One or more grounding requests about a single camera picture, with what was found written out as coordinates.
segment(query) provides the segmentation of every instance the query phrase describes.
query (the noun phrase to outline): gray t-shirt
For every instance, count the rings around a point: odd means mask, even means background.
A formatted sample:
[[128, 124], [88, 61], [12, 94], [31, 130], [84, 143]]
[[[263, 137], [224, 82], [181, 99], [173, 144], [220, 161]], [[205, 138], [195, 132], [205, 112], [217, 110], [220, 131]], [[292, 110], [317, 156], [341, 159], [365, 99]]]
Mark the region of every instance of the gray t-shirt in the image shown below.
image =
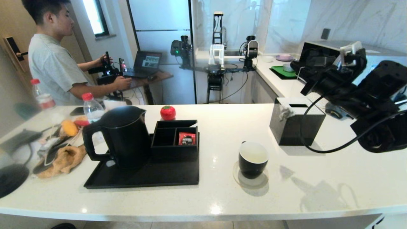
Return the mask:
[[35, 34], [28, 48], [28, 63], [33, 78], [40, 80], [40, 90], [51, 94], [57, 105], [83, 105], [69, 90], [73, 84], [89, 84], [89, 81], [59, 41]]

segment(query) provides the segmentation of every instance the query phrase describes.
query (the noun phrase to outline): man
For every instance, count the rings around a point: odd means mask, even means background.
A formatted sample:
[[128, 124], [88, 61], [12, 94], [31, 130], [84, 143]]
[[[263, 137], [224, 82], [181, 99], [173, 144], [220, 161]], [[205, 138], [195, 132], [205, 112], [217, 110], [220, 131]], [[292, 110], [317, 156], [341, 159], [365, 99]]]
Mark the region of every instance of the man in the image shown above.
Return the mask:
[[83, 72], [102, 66], [106, 57], [77, 64], [60, 45], [65, 36], [73, 34], [74, 21], [66, 7], [70, 0], [22, 0], [22, 3], [37, 25], [37, 33], [28, 48], [31, 74], [40, 80], [40, 88], [50, 93], [57, 105], [83, 105], [81, 96], [84, 93], [103, 97], [129, 88], [131, 79], [123, 76], [111, 84], [93, 86]]

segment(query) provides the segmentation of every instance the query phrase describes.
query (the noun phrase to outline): microwave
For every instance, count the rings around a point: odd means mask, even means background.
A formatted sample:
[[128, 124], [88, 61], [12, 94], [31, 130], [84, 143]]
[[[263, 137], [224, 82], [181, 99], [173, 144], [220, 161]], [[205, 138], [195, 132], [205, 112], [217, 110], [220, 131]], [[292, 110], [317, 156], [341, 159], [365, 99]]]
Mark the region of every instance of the microwave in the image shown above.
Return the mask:
[[[318, 65], [332, 64], [339, 56], [339, 50], [343, 46], [353, 43], [352, 41], [307, 41], [301, 51], [300, 62], [306, 62], [312, 51], [321, 53], [324, 58], [319, 59]], [[376, 68], [383, 60], [391, 60], [407, 66], [407, 53], [379, 48], [368, 44], [363, 44], [362, 47], [366, 50], [366, 59], [368, 60], [365, 70], [353, 81], [353, 84], [359, 85], [366, 76]]]

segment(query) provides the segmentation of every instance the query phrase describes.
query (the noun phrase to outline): refrigerator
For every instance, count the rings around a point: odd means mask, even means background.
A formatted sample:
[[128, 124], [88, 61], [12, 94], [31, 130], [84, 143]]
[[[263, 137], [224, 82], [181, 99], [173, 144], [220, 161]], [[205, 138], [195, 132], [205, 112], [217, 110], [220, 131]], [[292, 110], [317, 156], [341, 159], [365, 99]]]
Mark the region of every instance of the refrigerator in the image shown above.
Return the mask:
[[189, 0], [127, 1], [138, 50], [161, 52], [160, 70], [174, 75], [150, 85], [154, 103], [196, 104], [194, 72], [180, 69], [181, 58], [170, 54], [172, 41], [181, 40], [182, 35], [187, 35], [192, 42]]

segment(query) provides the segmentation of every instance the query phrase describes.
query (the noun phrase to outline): door handle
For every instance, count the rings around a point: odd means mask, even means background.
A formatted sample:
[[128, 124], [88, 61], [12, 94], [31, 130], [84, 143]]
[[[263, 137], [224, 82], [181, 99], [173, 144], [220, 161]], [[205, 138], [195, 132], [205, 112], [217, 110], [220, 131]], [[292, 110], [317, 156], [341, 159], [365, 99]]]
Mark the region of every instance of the door handle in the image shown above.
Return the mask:
[[6, 37], [4, 38], [6, 40], [7, 45], [11, 49], [11, 51], [14, 53], [15, 57], [17, 58], [18, 61], [23, 61], [25, 55], [28, 55], [28, 52], [21, 53], [20, 49], [18, 48], [16, 42], [14, 41], [13, 37]]

